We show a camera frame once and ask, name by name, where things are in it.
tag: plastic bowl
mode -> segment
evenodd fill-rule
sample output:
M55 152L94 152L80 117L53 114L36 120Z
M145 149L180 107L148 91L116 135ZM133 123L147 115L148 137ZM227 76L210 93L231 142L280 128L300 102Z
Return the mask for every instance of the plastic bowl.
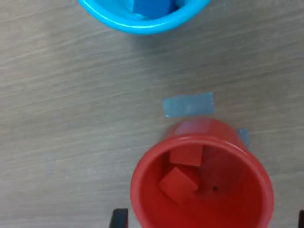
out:
M160 190L159 182L172 165L169 151L193 144L204 150L197 168L201 183L179 205ZM267 228L274 193L266 170L234 129L198 118L177 124L141 158L132 177L131 202L143 228Z
M116 30L150 35L178 27L199 13L209 0L189 0L173 13L158 19L143 19L131 12L131 0L79 0L95 18Z

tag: blue block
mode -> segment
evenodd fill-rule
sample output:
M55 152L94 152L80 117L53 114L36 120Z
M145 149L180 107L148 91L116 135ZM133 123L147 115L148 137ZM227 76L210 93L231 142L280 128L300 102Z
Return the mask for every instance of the blue block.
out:
M133 13L150 19L164 17L174 10L173 0L134 0Z
M214 114L213 93L167 98L162 106L166 117Z

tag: black object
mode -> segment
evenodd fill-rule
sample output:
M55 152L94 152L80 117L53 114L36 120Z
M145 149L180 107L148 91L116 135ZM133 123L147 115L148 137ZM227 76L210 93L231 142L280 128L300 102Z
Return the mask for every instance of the black object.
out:
M128 209L115 209L109 228L128 228Z
M304 228L304 210L301 210L299 214L299 228Z

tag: wooden table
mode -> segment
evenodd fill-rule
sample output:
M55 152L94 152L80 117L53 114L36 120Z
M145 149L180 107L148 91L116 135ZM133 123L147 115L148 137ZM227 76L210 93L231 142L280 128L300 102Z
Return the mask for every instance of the wooden table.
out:
M304 208L304 1L214 0L137 37L76 0L0 2L0 226L105 228L136 163L179 118L166 97L214 92L275 190L270 227ZM130 227L139 228L134 214Z

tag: tape strip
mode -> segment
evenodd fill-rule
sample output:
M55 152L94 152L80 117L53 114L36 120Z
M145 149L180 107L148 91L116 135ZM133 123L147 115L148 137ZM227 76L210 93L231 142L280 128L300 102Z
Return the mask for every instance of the tape strip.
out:
M166 117L214 114L213 93L170 97L162 105Z
M248 130L247 129L238 129L237 133L239 134L239 136L241 136L246 147L248 149L250 149L250 139L249 139L249 135L248 135Z

